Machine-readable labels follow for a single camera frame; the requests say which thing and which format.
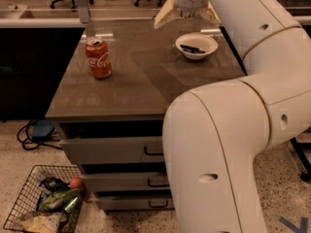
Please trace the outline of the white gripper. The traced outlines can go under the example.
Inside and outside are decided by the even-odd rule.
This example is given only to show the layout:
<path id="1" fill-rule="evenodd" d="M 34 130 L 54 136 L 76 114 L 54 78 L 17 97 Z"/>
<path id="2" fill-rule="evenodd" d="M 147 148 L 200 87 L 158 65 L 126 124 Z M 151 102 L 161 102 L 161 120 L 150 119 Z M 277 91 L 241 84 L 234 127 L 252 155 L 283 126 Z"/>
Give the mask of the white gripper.
<path id="1" fill-rule="evenodd" d="M 192 13 L 200 10 L 200 14 L 205 20 L 214 24 L 221 23 L 214 7 L 208 0 L 167 0 L 155 17 L 155 29 L 159 29 L 176 18 L 177 9 L 175 5 L 183 12 Z"/>

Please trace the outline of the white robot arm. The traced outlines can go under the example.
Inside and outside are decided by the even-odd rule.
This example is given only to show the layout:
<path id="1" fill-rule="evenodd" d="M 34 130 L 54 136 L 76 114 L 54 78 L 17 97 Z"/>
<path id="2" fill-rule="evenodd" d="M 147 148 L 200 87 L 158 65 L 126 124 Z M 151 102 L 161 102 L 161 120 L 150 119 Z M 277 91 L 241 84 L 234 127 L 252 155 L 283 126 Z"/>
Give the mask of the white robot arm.
<path id="1" fill-rule="evenodd" d="M 205 0 L 169 0 L 194 11 Z M 311 126 L 311 38 L 276 0 L 209 0 L 248 72 L 169 106 L 163 152 L 182 233 L 267 233 L 253 162 Z"/>

